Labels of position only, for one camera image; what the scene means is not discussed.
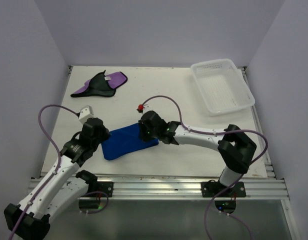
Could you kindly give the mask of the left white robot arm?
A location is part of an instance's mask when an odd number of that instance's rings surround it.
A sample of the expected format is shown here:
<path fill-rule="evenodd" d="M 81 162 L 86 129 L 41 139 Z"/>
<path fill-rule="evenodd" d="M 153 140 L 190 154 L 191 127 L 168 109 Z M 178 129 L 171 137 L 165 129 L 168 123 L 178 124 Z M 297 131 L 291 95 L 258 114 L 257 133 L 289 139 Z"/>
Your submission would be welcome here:
<path fill-rule="evenodd" d="M 24 240 L 42 240 L 52 219 L 77 198 L 108 196 L 99 190 L 98 178 L 93 173 L 79 169 L 109 137 L 101 119 L 87 119 L 82 130 L 64 144 L 54 166 L 36 187 L 18 204 L 10 203 L 5 208 L 10 239 L 18 235 Z"/>

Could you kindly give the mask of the blue towel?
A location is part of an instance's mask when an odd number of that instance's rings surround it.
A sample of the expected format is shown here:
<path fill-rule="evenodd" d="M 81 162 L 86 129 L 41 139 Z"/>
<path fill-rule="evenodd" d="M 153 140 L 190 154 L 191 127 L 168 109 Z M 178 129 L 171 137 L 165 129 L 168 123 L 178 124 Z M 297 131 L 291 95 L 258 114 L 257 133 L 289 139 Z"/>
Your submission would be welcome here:
<path fill-rule="evenodd" d="M 159 144 L 159 140 L 156 138 L 148 142 L 141 140 L 140 128 L 137 123 L 112 130 L 109 133 L 109 139 L 101 144 L 103 157 L 107 161 L 116 160 L 126 154 Z"/>

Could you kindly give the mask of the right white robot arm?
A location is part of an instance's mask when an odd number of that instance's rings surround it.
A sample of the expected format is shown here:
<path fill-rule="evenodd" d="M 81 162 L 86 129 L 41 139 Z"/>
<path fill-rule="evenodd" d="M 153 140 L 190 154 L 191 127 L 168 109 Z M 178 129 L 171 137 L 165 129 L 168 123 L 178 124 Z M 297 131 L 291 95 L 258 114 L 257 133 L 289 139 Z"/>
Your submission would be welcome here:
<path fill-rule="evenodd" d="M 217 192 L 229 196 L 235 190 L 235 181 L 248 172 L 257 145 L 239 127 L 230 124 L 224 135 L 204 134 L 202 130 L 182 126 L 179 121 L 166 122 L 155 111 L 149 110 L 138 121 L 139 137 L 144 142 L 157 139 L 166 145 L 192 145 L 220 153 L 225 168 Z"/>

